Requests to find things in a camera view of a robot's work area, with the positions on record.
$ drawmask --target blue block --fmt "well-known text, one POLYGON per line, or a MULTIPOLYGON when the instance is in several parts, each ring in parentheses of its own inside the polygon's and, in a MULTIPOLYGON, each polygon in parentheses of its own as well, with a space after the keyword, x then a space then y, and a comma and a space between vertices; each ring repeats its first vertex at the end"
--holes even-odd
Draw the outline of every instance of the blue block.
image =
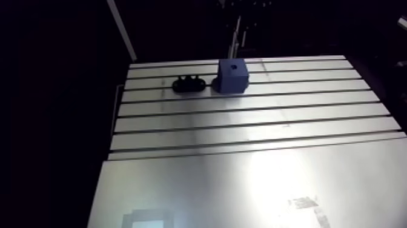
POLYGON ((243 93, 249 84, 249 72, 243 59, 220 59, 217 69, 219 93, 243 93))

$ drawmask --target vertical metal rod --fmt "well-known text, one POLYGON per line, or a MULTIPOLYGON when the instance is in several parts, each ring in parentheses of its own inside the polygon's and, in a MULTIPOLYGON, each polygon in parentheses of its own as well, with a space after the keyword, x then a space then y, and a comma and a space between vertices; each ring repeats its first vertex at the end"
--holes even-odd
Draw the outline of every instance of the vertical metal rod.
POLYGON ((116 3, 114 2, 114 0, 107 0, 107 4, 109 5, 111 14, 113 15, 113 18, 114 18, 114 21, 116 21, 116 25, 119 28, 120 34, 122 35, 124 44, 126 45, 130 58, 133 62, 135 62, 137 60, 137 56, 136 56, 136 53, 134 52, 130 38, 128 37, 126 28, 124 27, 122 18, 120 17, 119 10, 116 7, 116 3))
POLYGON ((245 31, 243 32, 242 47, 245 47, 245 43, 246 43, 246 32, 247 32, 247 30, 245 30, 245 31))

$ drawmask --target black plastic part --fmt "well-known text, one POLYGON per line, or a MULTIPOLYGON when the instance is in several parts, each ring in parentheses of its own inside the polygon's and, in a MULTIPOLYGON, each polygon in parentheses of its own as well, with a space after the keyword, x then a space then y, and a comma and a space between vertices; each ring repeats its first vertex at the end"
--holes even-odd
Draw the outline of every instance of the black plastic part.
POLYGON ((190 93, 190 92, 201 92, 205 89, 207 83, 200 79, 198 76, 192 78, 190 75, 187 75, 185 79, 182 79, 181 76, 173 82, 173 90, 176 93, 190 93))

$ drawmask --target white bar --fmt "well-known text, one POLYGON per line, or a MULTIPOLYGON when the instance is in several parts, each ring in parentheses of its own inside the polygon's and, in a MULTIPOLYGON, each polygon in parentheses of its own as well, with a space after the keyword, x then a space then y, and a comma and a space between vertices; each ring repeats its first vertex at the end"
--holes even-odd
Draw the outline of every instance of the white bar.
POLYGON ((217 153, 250 152, 256 150, 274 150, 309 146, 323 146, 344 143, 357 143, 366 141, 377 141, 384 139, 406 138, 404 132, 372 133, 366 135, 334 136, 329 138, 296 139, 292 141, 276 142, 252 142, 246 144, 199 147, 193 149, 177 150, 148 150, 139 152, 116 152, 110 153, 108 160, 159 158, 166 156, 188 156, 188 155, 210 155, 217 153))
POLYGON ((114 135, 111 150, 159 149, 399 130, 392 117, 114 135))
POLYGON ((148 102, 122 104, 119 116, 163 115, 172 113, 212 112, 222 110, 270 109, 276 107, 377 102, 372 91, 314 93, 303 95, 276 95, 236 97, 227 99, 197 99, 191 101, 148 102))
POLYGON ((362 79, 344 81, 288 82, 278 84, 251 84, 243 94, 221 95, 207 88, 199 93, 174 93, 172 89, 127 90, 122 102, 163 101, 190 98, 214 98, 228 96, 278 95, 284 93, 316 93, 343 90, 368 90, 369 86, 362 79))
MULTIPOLYGON (((324 60, 324 59, 346 59, 343 55, 323 55, 323 56, 298 56, 298 57, 282 57, 282 58, 248 58, 245 62, 285 62, 285 61, 312 61, 312 60, 324 60)), ((195 60, 195 61, 177 61, 177 62, 149 62, 130 64, 130 68, 147 68, 147 67, 168 67, 174 65, 208 65, 217 64, 218 59, 209 60, 195 60)))
MULTIPOLYGON (((308 62, 267 62, 246 64, 249 72, 273 72, 289 70, 328 70, 351 69, 347 60, 308 61, 308 62)), ((127 78, 168 77, 177 75, 213 75, 217 74, 216 65, 189 65, 180 67, 158 67, 147 69, 130 69, 127 78)))
POLYGON ((278 124, 280 122, 290 121, 309 121, 316 119, 352 118, 379 115, 389 115, 386 107, 380 103, 306 107, 282 110, 274 109, 201 114, 195 113, 170 116, 121 118, 116 121, 116 128, 114 131, 135 132, 146 130, 236 126, 244 124, 278 124))
MULTIPOLYGON (((212 83, 216 75, 202 75, 207 85, 212 83)), ((318 70, 305 72, 274 72, 250 73, 250 83, 289 82, 289 81, 315 81, 335 79, 358 79, 356 70, 318 70)), ((126 80, 125 90, 170 88, 178 77, 142 78, 126 80)))

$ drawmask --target aluminum t-slot table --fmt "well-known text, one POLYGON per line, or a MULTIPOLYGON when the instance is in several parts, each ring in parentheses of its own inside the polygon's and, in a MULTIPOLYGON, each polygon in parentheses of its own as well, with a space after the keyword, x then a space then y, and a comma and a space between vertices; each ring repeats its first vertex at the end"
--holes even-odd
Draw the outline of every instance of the aluminum t-slot table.
POLYGON ((228 96, 171 90, 217 60, 130 66, 88 226, 405 226, 406 135, 346 58, 245 61, 228 96))

